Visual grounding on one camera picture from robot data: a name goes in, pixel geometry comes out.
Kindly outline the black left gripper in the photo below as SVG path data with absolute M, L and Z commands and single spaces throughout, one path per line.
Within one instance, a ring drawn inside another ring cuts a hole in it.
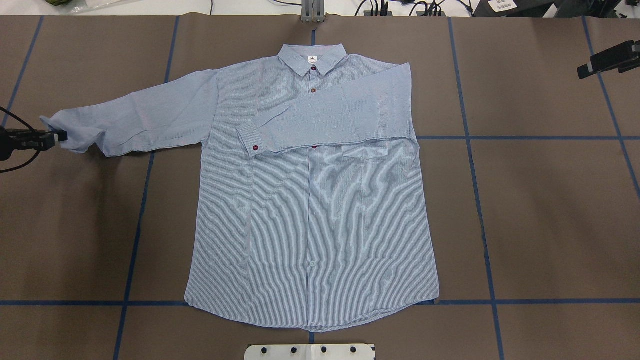
M 37 152 L 48 151 L 57 142 L 68 140 L 68 134 L 64 130 L 53 132 L 44 130 L 28 129 L 5 129 L 0 128 L 0 161 L 10 159 L 13 152 L 34 150 Z

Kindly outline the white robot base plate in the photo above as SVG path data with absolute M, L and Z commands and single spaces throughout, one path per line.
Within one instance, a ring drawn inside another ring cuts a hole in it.
M 374 344 L 265 344 L 251 345 L 245 360 L 375 360 Z

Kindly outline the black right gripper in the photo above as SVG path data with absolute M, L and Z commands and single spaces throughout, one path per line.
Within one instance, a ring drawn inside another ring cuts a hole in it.
M 617 70 L 626 73 L 640 66 L 640 41 L 628 40 L 591 55 L 589 61 L 577 68 L 578 79 Z

